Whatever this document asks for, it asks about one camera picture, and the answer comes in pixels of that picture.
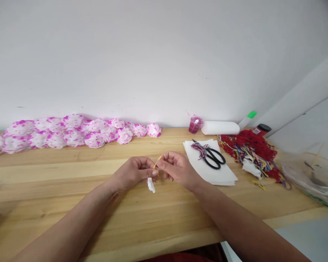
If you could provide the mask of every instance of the stack of white paper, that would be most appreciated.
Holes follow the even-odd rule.
[[[219,185],[219,186],[234,186],[235,181],[238,178],[232,172],[232,170],[228,167],[227,164],[221,165],[220,169],[213,169],[204,161],[204,159],[198,160],[200,158],[200,151],[193,149],[191,145],[193,141],[185,141],[183,146],[185,147],[188,159],[193,166],[193,168],[197,171],[197,173],[207,182]],[[208,144],[211,148],[220,152],[219,144],[216,140],[210,139],[207,141],[198,141],[201,145]],[[207,158],[209,163],[216,166],[216,164],[210,158]]]

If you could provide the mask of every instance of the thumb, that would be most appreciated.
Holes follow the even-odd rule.
[[[164,170],[165,172],[167,172],[169,174],[175,173],[175,167],[172,164],[170,164],[162,159],[159,159],[157,161],[157,167],[159,167],[160,169]]]
[[[158,175],[158,170],[151,169],[151,168],[142,169],[139,170],[139,172],[140,172],[141,179],[150,178]]]

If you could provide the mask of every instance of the hand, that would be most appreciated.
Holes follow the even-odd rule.
[[[193,191],[204,180],[194,170],[189,160],[177,152],[168,151],[157,161],[157,167],[164,171],[164,178],[175,180],[184,188]]]
[[[129,158],[109,179],[112,189],[122,192],[134,187],[143,179],[152,177],[156,181],[158,170],[153,169],[154,163],[148,157],[139,156]]]

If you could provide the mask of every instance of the jar with red cap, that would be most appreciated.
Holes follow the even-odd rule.
[[[265,125],[265,124],[259,124],[254,130],[253,133],[257,134],[258,136],[264,136],[268,132],[270,132],[272,129],[271,127]]]

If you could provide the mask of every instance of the left hand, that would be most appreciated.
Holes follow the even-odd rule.
[[[109,179],[116,192],[122,192],[134,187],[143,179],[152,177],[156,180],[158,170],[153,169],[154,163],[148,157],[137,156],[129,158]]]

